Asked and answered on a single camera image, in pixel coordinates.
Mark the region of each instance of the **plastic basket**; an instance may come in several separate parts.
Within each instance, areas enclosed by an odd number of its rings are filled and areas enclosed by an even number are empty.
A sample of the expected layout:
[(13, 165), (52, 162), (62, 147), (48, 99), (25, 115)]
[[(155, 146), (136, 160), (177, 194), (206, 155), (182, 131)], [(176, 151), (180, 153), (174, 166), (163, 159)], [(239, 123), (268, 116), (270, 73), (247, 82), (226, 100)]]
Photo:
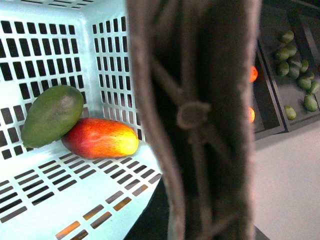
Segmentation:
[[(0, 0), (0, 239), (125, 237), (161, 178), (133, 94), (123, 0)], [(87, 160), (56, 141), (24, 148), (33, 101), (55, 85), (78, 88), (83, 116), (138, 134), (138, 151)]]

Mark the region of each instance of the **black tray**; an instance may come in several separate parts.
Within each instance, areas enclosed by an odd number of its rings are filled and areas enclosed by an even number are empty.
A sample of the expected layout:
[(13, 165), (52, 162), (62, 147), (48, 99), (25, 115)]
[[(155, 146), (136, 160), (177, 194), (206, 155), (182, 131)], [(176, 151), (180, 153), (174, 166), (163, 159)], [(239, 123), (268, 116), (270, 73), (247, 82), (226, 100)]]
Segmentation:
[(285, 130), (260, 51), (258, 45), (254, 63), (258, 77), (253, 82), (251, 105), (255, 112), (253, 124), (256, 140)]
[[(278, 36), (282, 32), (293, 31), (295, 38), (290, 44), (298, 49), (295, 56), (299, 59), (308, 60), (309, 69), (315, 74), (315, 81), (319, 82), (320, 77), (314, 59), (310, 54), (310, 47), (304, 31), (298, 22), (297, 13), (305, 13), (305, 11), (302, 8), (283, 2), (282, 5), (281, 3), (275, 3), (275, 5), (265, 4), (262, 6), (259, 43), (285, 130), (290, 132), (320, 120), (320, 110), (318, 108), (316, 112), (306, 111), (303, 107), (306, 91), (300, 89), (295, 80), (287, 76), (278, 76), (276, 73), (277, 61), (273, 54), (281, 45)], [(320, 92), (316, 95), (318, 100), (320, 99), (319, 94)], [(297, 114), (295, 120), (288, 120), (284, 105), (290, 105), (294, 108)]]

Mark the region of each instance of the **black surface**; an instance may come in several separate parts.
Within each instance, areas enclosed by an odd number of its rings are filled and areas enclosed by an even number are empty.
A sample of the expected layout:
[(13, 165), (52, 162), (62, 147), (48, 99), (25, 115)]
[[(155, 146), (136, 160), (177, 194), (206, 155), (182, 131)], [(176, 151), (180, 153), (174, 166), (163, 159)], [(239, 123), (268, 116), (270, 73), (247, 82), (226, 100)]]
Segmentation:
[(255, 139), (262, 139), (285, 130), (270, 80), (258, 45), (254, 66), (258, 77), (253, 82), (252, 108), (255, 112)]
[[(305, 37), (302, 33), (303, 29), (295, 20), (295, 11), (298, 10), (292, 10), (289, 5), (286, 5), (285, 7), (287, 10), (281, 7), (269, 5), (262, 6), (260, 19), (260, 43), (268, 70), (268, 76), (271, 79), (285, 129), (290, 132), (320, 120), (320, 110), (318, 109), (316, 112), (306, 111), (303, 107), (303, 100), (306, 95), (306, 91), (300, 89), (295, 80), (287, 76), (278, 76), (276, 73), (278, 61), (274, 59), (273, 54), (277, 49), (281, 48), (281, 43), (278, 41), (278, 37), (282, 32), (288, 30), (292, 30), (294, 32), (295, 38), (290, 44), (296, 46), (298, 49), (295, 57), (301, 60), (308, 60), (309, 68), (316, 76), (315, 81), (319, 80), (319, 75), (318, 72), (315, 71), (313, 58), (310, 58), (310, 55), (306, 54), (309, 46), (304, 40)], [(284, 105), (290, 105), (296, 111), (297, 117), (295, 120), (288, 120)]]
[[(153, 196), (124, 240), (166, 240), (169, 204), (164, 182), (160, 179)], [(256, 240), (270, 240), (255, 227)]]

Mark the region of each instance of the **red mango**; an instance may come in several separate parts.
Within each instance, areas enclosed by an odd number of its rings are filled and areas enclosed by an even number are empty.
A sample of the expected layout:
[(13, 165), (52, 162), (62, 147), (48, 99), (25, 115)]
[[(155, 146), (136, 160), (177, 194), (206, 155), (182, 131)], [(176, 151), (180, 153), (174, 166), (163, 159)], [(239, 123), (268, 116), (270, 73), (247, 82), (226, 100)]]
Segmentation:
[(134, 154), (139, 145), (136, 133), (114, 120), (82, 118), (61, 138), (74, 154), (86, 158), (117, 158)]

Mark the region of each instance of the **white floor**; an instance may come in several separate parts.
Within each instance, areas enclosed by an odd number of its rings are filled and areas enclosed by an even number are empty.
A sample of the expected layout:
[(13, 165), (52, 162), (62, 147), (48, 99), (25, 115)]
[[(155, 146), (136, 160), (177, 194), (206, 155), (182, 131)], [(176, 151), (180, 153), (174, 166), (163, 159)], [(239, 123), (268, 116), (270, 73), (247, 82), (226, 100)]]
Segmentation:
[(255, 148), (255, 225), (271, 240), (320, 240), (320, 122)]

